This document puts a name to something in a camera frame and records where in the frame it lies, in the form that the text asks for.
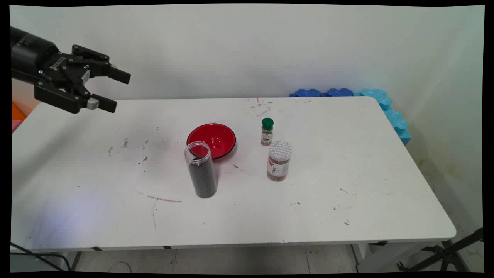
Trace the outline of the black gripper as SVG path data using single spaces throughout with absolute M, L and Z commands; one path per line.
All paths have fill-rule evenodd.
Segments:
M 116 101 L 85 87 L 89 70 L 90 78 L 108 77 L 124 84 L 131 78 L 108 55 L 79 45 L 72 46 L 72 53 L 63 53 L 47 39 L 11 27 L 11 76 L 33 84 L 36 100 L 74 114 L 83 108 L 114 113 Z

